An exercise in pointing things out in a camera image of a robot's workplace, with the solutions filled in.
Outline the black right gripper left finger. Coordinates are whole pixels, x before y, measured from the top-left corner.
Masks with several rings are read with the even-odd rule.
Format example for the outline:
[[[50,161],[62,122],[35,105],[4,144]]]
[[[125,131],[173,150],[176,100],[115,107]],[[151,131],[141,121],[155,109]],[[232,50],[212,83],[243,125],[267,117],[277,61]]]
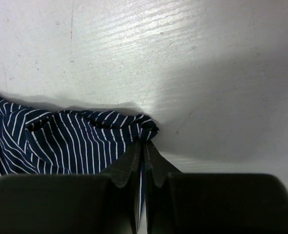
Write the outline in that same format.
[[[141,143],[96,175],[0,178],[0,234],[135,234]]]

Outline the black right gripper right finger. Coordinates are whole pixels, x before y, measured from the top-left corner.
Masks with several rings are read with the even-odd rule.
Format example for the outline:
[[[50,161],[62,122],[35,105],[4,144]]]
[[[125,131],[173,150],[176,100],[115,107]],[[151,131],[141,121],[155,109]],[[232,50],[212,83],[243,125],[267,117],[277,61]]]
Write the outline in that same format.
[[[183,173],[144,145],[150,234],[288,234],[288,192],[268,174]]]

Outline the navy white striped underwear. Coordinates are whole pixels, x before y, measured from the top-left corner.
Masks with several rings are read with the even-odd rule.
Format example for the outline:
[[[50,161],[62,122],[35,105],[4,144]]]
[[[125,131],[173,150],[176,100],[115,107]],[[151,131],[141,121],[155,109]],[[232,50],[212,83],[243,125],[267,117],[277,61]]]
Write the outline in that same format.
[[[50,112],[0,97],[0,178],[11,175],[96,175],[134,142],[159,129],[145,115],[116,111]],[[140,170],[140,214],[144,192]]]

